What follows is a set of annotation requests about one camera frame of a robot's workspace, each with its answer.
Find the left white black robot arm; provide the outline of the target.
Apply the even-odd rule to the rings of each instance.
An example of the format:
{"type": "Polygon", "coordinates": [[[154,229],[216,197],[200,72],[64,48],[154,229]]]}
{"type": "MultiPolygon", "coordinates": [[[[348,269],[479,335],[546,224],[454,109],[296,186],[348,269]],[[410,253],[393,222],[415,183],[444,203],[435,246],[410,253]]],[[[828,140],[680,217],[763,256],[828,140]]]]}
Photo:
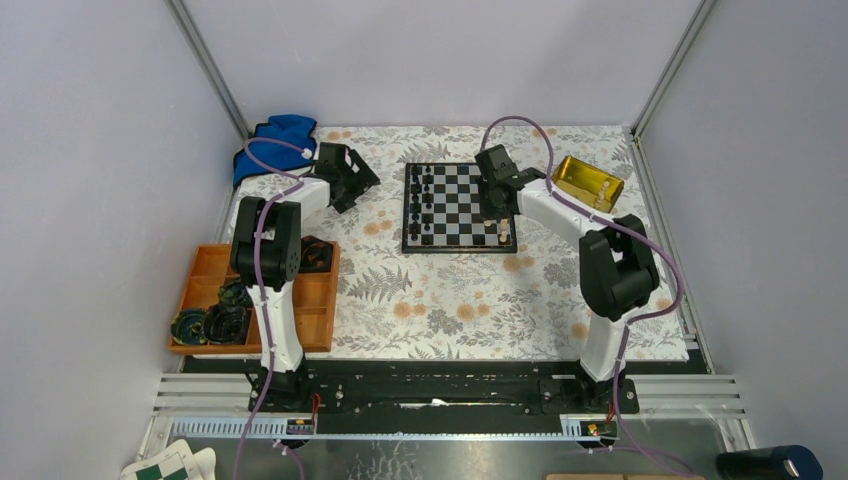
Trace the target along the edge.
{"type": "Polygon", "coordinates": [[[269,199],[244,197],[238,207],[231,243],[231,268],[250,296],[262,342],[257,397],[264,405],[288,411],[310,400],[304,350],[297,335],[294,281],[302,257],[302,221],[334,208],[343,213],[380,180],[353,148],[322,142],[306,148],[274,140],[310,161],[291,187],[269,199]]]}

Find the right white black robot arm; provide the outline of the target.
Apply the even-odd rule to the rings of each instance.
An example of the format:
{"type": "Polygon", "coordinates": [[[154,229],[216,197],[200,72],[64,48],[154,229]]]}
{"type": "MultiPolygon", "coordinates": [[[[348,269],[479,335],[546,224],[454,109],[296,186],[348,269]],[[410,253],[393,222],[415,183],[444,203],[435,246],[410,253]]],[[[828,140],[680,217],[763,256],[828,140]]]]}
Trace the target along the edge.
{"type": "Polygon", "coordinates": [[[486,219],[522,215],[578,252],[579,286],[592,312],[580,371],[562,384],[541,382],[545,413],[607,413],[622,395],[627,323],[648,304],[660,275],[645,229],[634,215],[613,218],[587,209],[536,168],[519,169],[497,145],[474,157],[486,219]]]}

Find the black white chess board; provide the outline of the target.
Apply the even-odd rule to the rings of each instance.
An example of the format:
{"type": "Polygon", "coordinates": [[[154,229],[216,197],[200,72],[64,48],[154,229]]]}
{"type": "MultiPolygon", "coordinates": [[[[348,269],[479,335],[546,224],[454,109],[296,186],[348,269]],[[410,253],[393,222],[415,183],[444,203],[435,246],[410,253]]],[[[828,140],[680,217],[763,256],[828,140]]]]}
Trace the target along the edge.
{"type": "Polygon", "coordinates": [[[404,254],[498,253],[518,250],[514,219],[501,243],[496,220],[486,228],[474,163],[410,163],[404,170],[401,252],[404,254]]]}

